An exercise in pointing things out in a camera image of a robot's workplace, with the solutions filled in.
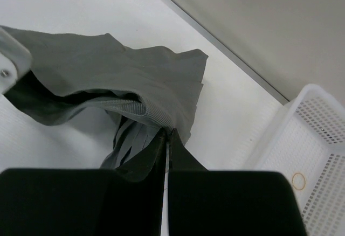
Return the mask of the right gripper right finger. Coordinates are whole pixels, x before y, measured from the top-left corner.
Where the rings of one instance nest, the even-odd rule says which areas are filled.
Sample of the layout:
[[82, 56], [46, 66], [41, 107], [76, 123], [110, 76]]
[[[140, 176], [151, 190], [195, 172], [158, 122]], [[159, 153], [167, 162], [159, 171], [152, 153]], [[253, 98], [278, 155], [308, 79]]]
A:
[[170, 235], [306, 235], [288, 180], [271, 171], [209, 171], [170, 140]]

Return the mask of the grey pleated skirt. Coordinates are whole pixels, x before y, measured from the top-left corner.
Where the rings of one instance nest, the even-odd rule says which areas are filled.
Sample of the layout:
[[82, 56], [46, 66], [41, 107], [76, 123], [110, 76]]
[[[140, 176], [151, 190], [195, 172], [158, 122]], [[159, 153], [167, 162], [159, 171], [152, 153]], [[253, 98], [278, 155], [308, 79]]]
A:
[[89, 107], [115, 123], [115, 169], [142, 151], [160, 129], [187, 143], [208, 56], [164, 46], [132, 49], [112, 35], [44, 33], [5, 27], [32, 55], [31, 70], [6, 94], [21, 112], [46, 126], [66, 123]]

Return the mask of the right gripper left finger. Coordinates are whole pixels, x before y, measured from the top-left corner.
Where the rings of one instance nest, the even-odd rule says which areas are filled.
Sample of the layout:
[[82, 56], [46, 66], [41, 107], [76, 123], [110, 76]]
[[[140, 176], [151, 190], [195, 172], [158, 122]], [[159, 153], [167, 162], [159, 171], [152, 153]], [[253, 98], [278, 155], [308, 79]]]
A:
[[165, 132], [120, 167], [7, 169], [1, 235], [159, 235]]

